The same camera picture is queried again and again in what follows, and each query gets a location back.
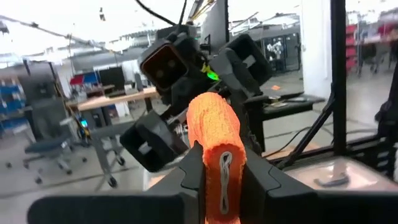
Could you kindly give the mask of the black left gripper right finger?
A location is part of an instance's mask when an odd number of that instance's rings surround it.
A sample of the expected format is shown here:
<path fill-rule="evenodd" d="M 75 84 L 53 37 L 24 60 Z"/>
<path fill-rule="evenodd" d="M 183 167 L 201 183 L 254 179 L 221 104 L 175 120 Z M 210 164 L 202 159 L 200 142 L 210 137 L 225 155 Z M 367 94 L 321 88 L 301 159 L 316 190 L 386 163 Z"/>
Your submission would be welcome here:
<path fill-rule="evenodd" d="M 318 196 L 255 152 L 246 151 L 241 224 L 317 224 Z"/>

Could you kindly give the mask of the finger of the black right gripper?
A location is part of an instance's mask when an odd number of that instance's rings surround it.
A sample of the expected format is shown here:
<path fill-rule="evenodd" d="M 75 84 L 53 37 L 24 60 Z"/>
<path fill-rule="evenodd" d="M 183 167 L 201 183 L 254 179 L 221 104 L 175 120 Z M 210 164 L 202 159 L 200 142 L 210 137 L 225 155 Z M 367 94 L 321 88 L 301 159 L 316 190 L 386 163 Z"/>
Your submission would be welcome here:
<path fill-rule="evenodd" d="M 210 66 L 232 90 L 241 90 L 247 97 L 262 95 L 258 82 L 232 49 L 223 49 Z"/>
<path fill-rule="evenodd" d="M 176 116 L 169 119 L 169 128 L 174 131 L 178 136 L 182 137 L 185 132 L 187 124 L 187 108 Z"/>

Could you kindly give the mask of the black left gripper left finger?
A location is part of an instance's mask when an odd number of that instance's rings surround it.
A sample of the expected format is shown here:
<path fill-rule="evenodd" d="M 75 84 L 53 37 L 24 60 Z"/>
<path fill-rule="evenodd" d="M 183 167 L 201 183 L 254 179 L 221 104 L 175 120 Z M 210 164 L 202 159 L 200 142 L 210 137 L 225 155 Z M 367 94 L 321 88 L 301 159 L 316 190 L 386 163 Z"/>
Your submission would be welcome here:
<path fill-rule="evenodd" d="M 205 224 L 205 168 L 203 148 L 195 142 L 188 154 L 148 193 L 148 224 Z"/>

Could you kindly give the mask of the orange elastic bandage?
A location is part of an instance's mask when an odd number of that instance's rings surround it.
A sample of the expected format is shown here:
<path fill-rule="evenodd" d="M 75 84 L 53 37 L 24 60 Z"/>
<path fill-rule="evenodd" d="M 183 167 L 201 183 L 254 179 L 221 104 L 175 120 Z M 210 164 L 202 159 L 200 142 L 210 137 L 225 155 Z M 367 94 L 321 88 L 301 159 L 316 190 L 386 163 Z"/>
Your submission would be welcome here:
<path fill-rule="evenodd" d="M 203 147 L 206 224 L 241 224 L 239 220 L 246 151 L 240 122 L 227 101 L 213 92 L 195 97 L 187 110 L 188 139 Z"/>

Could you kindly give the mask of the black cabinet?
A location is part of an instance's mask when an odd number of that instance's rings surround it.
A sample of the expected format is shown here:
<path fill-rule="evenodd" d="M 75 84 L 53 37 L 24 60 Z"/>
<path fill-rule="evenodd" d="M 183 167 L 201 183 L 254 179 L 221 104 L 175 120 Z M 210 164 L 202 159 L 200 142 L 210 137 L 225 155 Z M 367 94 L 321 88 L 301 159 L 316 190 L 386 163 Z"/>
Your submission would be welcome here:
<path fill-rule="evenodd" d="M 301 68 L 299 33 L 268 37 L 263 40 L 266 59 L 275 73 L 298 71 Z"/>

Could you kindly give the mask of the black table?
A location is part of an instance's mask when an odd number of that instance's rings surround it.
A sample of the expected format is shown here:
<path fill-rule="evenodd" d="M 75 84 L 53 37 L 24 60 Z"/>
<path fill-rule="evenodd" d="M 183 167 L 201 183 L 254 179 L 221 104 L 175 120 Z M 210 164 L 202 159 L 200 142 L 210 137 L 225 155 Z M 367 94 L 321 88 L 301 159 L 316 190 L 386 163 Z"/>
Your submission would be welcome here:
<path fill-rule="evenodd" d="M 315 103 L 324 101 L 324 98 L 306 95 L 303 92 L 273 97 L 262 95 L 247 99 L 244 105 L 248 112 L 249 127 L 261 147 L 256 152 L 260 154 L 266 151 L 264 121 L 310 111 Z"/>

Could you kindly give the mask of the wooden table grey legs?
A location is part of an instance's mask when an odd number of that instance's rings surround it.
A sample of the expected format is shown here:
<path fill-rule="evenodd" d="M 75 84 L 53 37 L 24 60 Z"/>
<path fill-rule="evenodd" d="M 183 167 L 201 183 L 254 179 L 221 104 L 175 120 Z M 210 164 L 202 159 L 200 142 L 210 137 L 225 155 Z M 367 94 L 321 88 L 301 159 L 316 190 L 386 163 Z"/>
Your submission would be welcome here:
<path fill-rule="evenodd" d="M 151 98 L 157 97 L 159 97 L 159 93 L 156 91 L 155 87 L 149 87 L 145 88 L 143 91 L 139 91 L 133 94 L 117 96 L 113 98 L 100 96 L 97 98 L 91 98 L 90 100 L 86 100 L 81 103 L 73 103 L 71 101 L 67 101 L 65 105 L 67 109 L 71 112 L 79 111 L 82 113 L 84 111 L 89 111 L 97 108 L 101 108 L 102 110 L 104 110 L 107 106 L 115 105 L 117 103 L 127 103 L 130 101 L 145 99 L 150 100 Z M 94 137 L 94 131 L 90 131 L 90 136 L 91 139 L 94 140 L 93 145 L 95 146 L 99 163 L 104 172 L 104 180 L 107 181 L 110 187 L 116 188 L 118 186 L 118 183 L 116 179 L 112 176 L 111 166 L 109 165 L 109 162 L 107 160 L 106 151 L 103 149 L 103 146 L 100 146 L 99 144 L 101 137 Z"/>

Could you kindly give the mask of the black monitor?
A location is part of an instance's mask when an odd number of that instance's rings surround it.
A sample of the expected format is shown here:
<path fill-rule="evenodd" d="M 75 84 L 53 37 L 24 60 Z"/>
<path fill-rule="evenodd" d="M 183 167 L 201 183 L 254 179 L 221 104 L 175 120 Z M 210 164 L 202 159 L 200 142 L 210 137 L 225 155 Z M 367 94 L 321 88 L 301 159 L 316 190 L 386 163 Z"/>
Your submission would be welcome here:
<path fill-rule="evenodd" d="M 116 90 L 124 90 L 125 77 L 121 67 L 100 70 L 99 79 L 103 85 L 114 85 Z"/>

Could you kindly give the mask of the white square pillar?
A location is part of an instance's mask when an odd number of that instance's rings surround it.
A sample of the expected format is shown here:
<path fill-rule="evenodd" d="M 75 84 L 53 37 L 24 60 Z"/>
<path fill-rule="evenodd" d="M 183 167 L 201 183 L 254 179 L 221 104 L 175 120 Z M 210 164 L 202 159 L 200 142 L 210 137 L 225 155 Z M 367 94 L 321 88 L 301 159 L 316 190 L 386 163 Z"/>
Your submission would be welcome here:
<path fill-rule="evenodd" d="M 304 92 L 328 98 L 331 92 L 330 0 L 301 0 L 300 30 Z"/>

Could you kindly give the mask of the dark office chair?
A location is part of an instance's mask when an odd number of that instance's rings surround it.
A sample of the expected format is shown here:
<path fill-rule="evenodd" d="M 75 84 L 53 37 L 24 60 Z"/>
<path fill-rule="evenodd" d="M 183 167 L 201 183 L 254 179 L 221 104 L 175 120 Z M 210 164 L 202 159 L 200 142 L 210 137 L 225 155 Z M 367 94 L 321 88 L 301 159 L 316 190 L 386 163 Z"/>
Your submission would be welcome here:
<path fill-rule="evenodd" d="M 29 133 L 21 132 L 19 134 L 8 134 L 6 138 L 14 138 L 17 140 L 24 140 L 28 143 L 24 148 L 26 154 L 33 154 L 34 156 L 22 160 L 22 166 L 29 170 L 30 163 L 42 159 L 54 160 L 60 170 L 64 170 L 66 175 L 72 175 L 72 170 L 68 165 L 68 159 L 64 158 L 67 151 L 73 151 L 73 144 L 69 137 L 61 136 L 56 138 L 44 139 L 39 142 L 34 141 Z"/>

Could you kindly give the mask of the red shelf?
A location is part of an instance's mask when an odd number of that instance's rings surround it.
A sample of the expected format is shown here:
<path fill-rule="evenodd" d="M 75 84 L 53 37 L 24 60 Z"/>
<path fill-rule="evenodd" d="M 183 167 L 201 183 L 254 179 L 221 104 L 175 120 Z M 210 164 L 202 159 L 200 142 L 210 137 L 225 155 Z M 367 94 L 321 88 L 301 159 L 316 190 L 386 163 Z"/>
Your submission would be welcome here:
<path fill-rule="evenodd" d="M 357 67 L 358 53 L 356 45 L 357 25 L 346 26 L 346 70 L 351 72 Z"/>

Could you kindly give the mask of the blue storage bins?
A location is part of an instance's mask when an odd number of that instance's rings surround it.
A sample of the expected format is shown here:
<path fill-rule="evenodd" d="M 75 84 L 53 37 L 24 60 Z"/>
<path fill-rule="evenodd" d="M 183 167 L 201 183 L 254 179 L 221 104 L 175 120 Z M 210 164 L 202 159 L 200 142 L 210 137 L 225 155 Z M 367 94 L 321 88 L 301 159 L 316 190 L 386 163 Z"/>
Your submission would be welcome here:
<path fill-rule="evenodd" d="M 29 127 L 26 98 L 17 77 L 0 78 L 0 139 Z"/>

